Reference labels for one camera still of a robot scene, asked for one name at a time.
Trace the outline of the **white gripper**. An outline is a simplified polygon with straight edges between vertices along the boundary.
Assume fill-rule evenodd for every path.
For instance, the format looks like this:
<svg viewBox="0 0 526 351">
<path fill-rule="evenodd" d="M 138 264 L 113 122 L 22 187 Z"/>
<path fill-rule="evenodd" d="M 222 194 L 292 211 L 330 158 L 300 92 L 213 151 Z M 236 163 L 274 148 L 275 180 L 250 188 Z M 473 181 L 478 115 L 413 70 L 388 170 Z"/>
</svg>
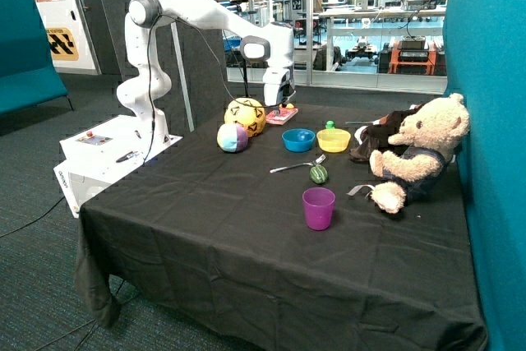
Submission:
<svg viewBox="0 0 526 351">
<path fill-rule="evenodd" d="M 289 100 L 295 95 L 293 70 L 290 67 L 269 67 L 263 76 L 264 101 L 266 106 L 281 104 L 282 109 L 287 109 Z M 280 110 L 273 112 L 275 117 L 280 115 Z"/>
</svg>

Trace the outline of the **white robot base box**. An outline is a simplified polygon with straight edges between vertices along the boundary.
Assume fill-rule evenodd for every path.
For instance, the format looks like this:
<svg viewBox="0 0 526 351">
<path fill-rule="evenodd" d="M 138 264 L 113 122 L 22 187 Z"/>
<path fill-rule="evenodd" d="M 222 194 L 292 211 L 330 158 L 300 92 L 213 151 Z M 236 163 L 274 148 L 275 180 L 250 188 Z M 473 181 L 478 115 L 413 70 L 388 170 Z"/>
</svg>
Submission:
<svg viewBox="0 0 526 351">
<path fill-rule="evenodd" d="M 164 118 L 152 127 L 136 116 L 118 115 L 60 141 L 65 160 L 54 173 L 72 215 L 78 217 L 85 202 L 181 139 L 168 133 Z M 130 151 L 139 155 L 116 162 Z"/>
</svg>

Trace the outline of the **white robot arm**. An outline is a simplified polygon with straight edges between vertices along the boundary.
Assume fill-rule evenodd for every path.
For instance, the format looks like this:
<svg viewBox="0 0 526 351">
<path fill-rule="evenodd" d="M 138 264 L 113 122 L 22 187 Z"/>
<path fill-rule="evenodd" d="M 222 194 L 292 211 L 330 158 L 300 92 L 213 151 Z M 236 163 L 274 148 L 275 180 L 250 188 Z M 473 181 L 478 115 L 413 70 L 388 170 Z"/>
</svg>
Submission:
<svg viewBox="0 0 526 351">
<path fill-rule="evenodd" d="M 229 11 L 215 0 L 131 0 L 125 17 L 128 62 L 139 74 L 124 81 L 118 100 L 139 122 L 139 133 L 147 145 L 168 141 L 164 112 L 155 99 L 172 87 L 159 65 L 155 31 L 181 21 L 198 30 L 227 30 L 241 38 L 240 53 L 247 61 L 265 61 L 264 101 L 269 108 L 285 104 L 294 95 L 292 27 L 271 22 L 263 27 Z"/>
</svg>

